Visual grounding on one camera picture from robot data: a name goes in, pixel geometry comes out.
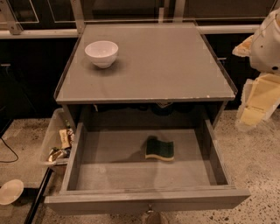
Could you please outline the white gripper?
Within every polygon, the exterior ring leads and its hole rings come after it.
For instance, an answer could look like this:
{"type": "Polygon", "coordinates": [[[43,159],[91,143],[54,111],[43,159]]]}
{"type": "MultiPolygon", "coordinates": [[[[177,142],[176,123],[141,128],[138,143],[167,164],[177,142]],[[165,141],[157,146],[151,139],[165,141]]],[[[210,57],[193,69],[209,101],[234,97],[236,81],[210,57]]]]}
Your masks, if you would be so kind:
{"type": "Polygon", "coordinates": [[[280,8],[273,10],[232,54],[250,55],[251,67],[261,72],[255,80],[246,81],[237,112],[240,123],[256,126],[268,120],[280,104],[280,8]]]}

